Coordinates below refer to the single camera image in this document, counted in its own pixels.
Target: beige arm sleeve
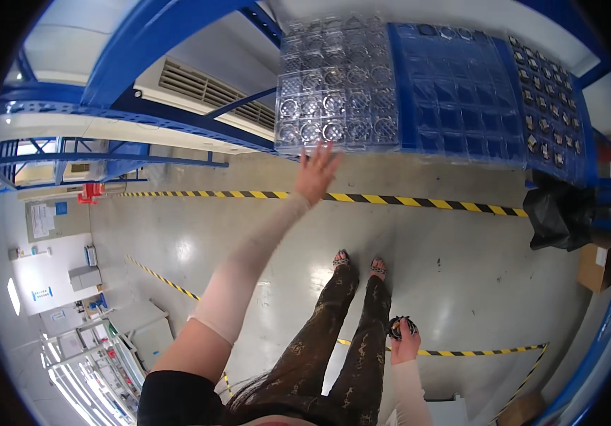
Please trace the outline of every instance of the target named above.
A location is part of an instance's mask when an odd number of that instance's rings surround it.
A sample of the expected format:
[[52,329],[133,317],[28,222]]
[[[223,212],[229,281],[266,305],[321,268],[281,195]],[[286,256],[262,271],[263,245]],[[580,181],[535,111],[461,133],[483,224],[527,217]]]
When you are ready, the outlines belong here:
[[398,426],[433,426],[424,389],[421,388],[420,369],[416,361],[391,366],[395,388],[395,409]]
[[281,201],[280,208],[254,229],[218,267],[191,315],[234,345],[244,316],[263,273],[284,234],[310,209],[300,193]]

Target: window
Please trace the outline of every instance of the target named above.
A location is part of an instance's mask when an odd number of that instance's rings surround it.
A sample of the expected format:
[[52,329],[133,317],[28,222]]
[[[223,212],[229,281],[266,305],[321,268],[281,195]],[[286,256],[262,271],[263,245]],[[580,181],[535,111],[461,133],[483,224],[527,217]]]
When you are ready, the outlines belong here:
[[14,311],[17,316],[19,315],[19,310],[21,309],[21,304],[19,303],[19,295],[16,294],[16,288],[14,287],[14,281],[9,280],[7,283],[7,292],[10,294],[11,305],[14,306]]

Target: poster on wall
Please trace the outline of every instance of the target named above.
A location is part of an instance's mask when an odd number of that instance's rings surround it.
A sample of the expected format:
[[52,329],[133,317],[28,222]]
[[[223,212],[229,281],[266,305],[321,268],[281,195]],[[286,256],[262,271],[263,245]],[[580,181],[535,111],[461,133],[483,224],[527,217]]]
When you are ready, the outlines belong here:
[[54,216],[56,209],[48,207],[47,204],[36,204],[31,206],[31,227],[33,228],[33,238],[49,236],[54,229]]

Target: gray floor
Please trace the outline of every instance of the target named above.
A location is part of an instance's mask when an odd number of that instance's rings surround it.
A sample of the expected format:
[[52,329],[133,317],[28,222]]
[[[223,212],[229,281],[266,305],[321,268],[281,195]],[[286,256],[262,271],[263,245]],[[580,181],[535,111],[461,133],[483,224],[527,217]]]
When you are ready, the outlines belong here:
[[[171,166],[168,180],[129,185],[145,190],[289,191],[297,164],[263,154],[228,157],[228,169]],[[411,155],[348,155],[331,192],[415,196],[520,207],[522,172],[422,164]],[[91,226],[106,300],[118,307],[149,299],[170,312],[174,332],[195,301],[127,263],[136,260],[203,294],[214,267],[279,200],[125,198],[91,207]],[[238,383],[269,369],[310,316],[345,248],[362,276],[375,255],[389,264],[391,315],[410,315],[427,350],[494,350],[550,342],[524,392],[539,388],[572,339],[589,294],[574,283],[578,252],[531,251],[532,228],[520,217],[404,206],[321,202],[286,236],[268,264],[234,347],[227,373]],[[340,336],[355,331],[364,292]],[[338,345],[324,391],[346,347]],[[520,385],[538,350],[495,356],[422,356],[427,399],[465,399],[472,425],[485,425]],[[386,381],[381,416],[393,396]]]

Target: patterned pants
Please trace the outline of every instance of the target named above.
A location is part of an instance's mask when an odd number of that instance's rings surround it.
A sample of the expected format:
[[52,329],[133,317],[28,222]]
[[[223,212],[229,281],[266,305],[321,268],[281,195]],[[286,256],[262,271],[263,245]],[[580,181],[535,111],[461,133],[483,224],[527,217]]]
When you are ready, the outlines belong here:
[[358,274],[340,265],[324,287],[315,311],[286,348],[252,403],[281,403],[336,425],[376,425],[381,403],[386,325],[391,296],[370,277],[360,322],[344,366],[322,396],[327,363],[357,289]]

